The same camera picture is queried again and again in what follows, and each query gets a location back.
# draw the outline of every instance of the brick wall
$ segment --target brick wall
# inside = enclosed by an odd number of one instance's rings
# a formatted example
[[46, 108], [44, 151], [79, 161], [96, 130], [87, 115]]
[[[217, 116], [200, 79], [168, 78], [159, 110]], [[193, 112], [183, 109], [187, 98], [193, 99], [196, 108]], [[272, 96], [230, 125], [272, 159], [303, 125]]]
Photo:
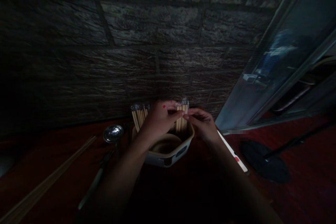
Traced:
[[180, 99], [217, 117], [281, 0], [1, 0], [2, 134]]

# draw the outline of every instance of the spoon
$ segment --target spoon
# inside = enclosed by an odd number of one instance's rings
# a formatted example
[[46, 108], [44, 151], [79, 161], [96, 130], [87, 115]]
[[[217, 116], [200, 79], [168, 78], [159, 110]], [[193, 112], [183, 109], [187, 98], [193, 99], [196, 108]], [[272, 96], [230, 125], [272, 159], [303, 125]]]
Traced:
[[124, 129], [117, 124], [108, 126], [106, 130], [104, 131], [103, 138], [105, 142], [109, 144], [115, 144], [115, 152], [117, 155], [117, 158], [119, 158], [119, 140], [123, 137], [124, 135]]

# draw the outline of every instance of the kitchen utensil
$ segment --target kitchen utensil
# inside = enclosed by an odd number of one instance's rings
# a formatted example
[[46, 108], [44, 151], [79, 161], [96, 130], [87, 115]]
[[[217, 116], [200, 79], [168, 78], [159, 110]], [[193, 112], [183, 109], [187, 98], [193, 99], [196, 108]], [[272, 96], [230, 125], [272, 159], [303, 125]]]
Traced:
[[119, 159], [119, 140], [123, 137], [124, 135], [124, 129], [117, 124], [108, 126], [106, 130], [104, 131], [103, 138], [105, 142], [109, 144], [115, 144], [115, 149], [117, 153], [117, 158]]
[[110, 158], [112, 157], [114, 150], [111, 150], [109, 153], [107, 153], [103, 159], [100, 162], [100, 168], [97, 172], [97, 175], [95, 176], [90, 188], [88, 189], [87, 193], [85, 194], [85, 196], [83, 197], [83, 199], [81, 200], [81, 202], [78, 205], [78, 209], [81, 209], [84, 204], [86, 203], [86, 201], [90, 198], [90, 196], [92, 195], [92, 193], [95, 191], [95, 189], [97, 188], [99, 181], [102, 177], [102, 174], [104, 172], [104, 169], [106, 167], [107, 162], [110, 160]]

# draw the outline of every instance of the wooden stick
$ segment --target wooden stick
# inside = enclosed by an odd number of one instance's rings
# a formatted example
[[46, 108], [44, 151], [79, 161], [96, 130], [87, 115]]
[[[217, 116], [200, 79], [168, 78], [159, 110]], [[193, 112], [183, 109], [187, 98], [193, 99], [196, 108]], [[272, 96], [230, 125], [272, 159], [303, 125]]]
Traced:
[[138, 118], [138, 122], [139, 122], [139, 128], [141, 128], [141, 126], [142, 126], [142, 121], [141, 121], [141, 116], [140, 116], [140, 111], [139, 110], [137, 110], [136, 111], [136, 116], [137, 116], [137, 118]]
[[144, 121], [145, 121], [145, 112], [144, 112], [144, 110], [140, 110], [140, 113], [141, 113], [142, 123], [144, 123]]
[[[186, 107], [185, 105], [182, 106], [182, 110], [184, 112], [186, 112], [186, 108], [185, 107]], [[185, 131], [185, 127], [186, 127], [185, 126], [186, 122], [185, 122], [185, 119], [183, 117], [181, 119], [182, 119], [182, 131], [184, 132]]]
[[59, 179], [59, 177], [69, 168], [69, 166], [95, 141], [97, 137], [91, 136], [83, 146], [76, 151], [68, 160], [59, 166], [42, 183], [31, 191], [23, 200], [13, 207], [0, 219], [0, 224], [18, 224], [48, 189]]
[[[182, 110], [182, 107], [181, 106], [177, 106], [177, 110], [180, 111]], [[181, 118], [179, 118], [177, 121], [177, 132], [179, 133], [181, 131]]]
[[[186, 105], [185, 106], [186, 108], [185, 108], [185, 114], [188, 114], [188, 105]], [[185, 131], [187, 131], [187, 126], [188, 126], [188, 122], [187, 122], [187, 120], [186, 119], [184, 119], [184, 121], [185, 121], [185, 127], [184, 127], [184, 130]]]
[[134, 121], [136, 131], [139, 132], [140, 127], [139, 127], [139, 122], [138, 122], [137, 115], [136, 115], [135, 111], [132, 111], [132, 116], [133, 116], [133, 121]]
[[178, 122], [179, 120], [177, 119], [176, 120], [176, 123], [175, 123], [175, 132], [176, 132], [176, 134], [179, 132], [179, 122]]
[[180, 131], [182, 131], [182, 117], [180, 118]]

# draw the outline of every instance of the chopstick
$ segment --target chopstick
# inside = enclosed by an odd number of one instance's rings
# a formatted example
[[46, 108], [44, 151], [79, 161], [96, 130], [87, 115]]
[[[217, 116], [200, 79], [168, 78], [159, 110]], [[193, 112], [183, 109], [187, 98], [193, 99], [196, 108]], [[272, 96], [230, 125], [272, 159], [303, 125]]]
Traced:
[[147, 115], [148, 115], [148, 108], [145, 107], [143, 109], [137, 108], [134, 111], [132, 111], [133, 121], [137, 132], [140, 131], [140, 128], [142, 127]]

